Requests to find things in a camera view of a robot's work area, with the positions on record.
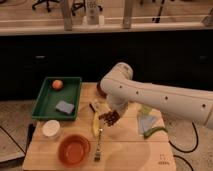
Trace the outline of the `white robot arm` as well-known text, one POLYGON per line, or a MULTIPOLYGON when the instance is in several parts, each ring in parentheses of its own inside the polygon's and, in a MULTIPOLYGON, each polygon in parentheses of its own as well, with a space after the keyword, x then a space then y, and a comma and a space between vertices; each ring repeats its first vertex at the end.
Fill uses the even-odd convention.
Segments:
POLYGON ((213 130, 212 91, 142 83, 133 81, 132 77, 132 68, 120 62, 100 81, 100 88, 112 111, 122 116, 128 103, 136 102, 213 130))

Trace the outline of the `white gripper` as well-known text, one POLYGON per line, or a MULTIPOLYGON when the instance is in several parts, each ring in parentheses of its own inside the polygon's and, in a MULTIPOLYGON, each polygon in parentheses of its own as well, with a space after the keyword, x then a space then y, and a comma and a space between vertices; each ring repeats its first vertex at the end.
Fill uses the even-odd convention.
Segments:
POLYGON ((112 101, 110 103, 110 108, 112 111, 116 111, 120 117, 122 117, 126 110, 128 109, 128 102, 127 101, 121 101, 117 103, 116 101, 112 101))

